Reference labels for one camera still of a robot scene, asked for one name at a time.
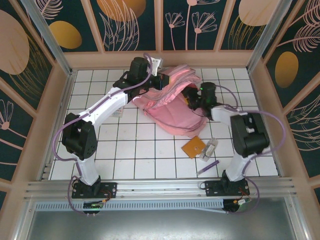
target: orange coaster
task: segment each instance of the orange coaster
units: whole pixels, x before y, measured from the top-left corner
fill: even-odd
[[[196,155],[201,153],[205,146],[205,143],[198,136],[195,136],[181,149],[189,156],[189,158],[193,159]]]

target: white tile floor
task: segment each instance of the white tile floor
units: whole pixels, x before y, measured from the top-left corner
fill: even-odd
[[[80,113],[104,96],[124,70],[78,71],[67,113]],[[243,110],[257,110],[257,101],[245,68],[197,68],[196,74],[205,82],[229,88]],[[218,101],[235,106],[235,100],[226,90],[217,88]],[[119,179],[180,179],[197,178],[196,172],[215,160],[220,163],[201,174],[200,178],[221,177],[234,155],[231,130],[228,126],[208,121],[199,137],[207,143],[218,139],[218,146],[208,162],[190,159],[181,150],[189,140],[173,136],[150,118],[127,104],[121,118],[109,117],[100,127],[95,164],[103,180]],[[59,143],[58,153],[68,156]],[[50,180],[69,180],[78,171],[73,162],[54,161]],[[259,157],[248,167],[247,176],[278,176],[273,157]]]

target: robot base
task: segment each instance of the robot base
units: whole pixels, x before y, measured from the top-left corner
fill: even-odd
[[[73,199],[114,199],[117,193],[117,183],[101,182],[100,176],[92,186],[79,181],[72,188]]]
[[[205,194],[207,197],[216,196],[242,196],[242,190],[246,195],[250,195],[248,182],[245,179],[240,181],[230,181],[223,171],[222,178],[215,181],[204,182]]]

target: small plastic bottle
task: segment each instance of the small plastic bottle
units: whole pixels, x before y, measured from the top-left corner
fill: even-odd
[[[200,153],[200,159],[202,161],[207,162],[210,157],[212,156],[212,154],[214,154],[214,151],[216,149],[218,145],[218,140],[215,139],[214,137],[211,138],[208,143],[206,144],[206,146],[204,147],[204,149],[202,150],[202,152]]]

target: metal floor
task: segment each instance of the metal floor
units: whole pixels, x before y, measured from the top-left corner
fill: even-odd
[[[28,240],[295,240],[285,200],[262,198],[250,214],[201,210],[36,211]]]

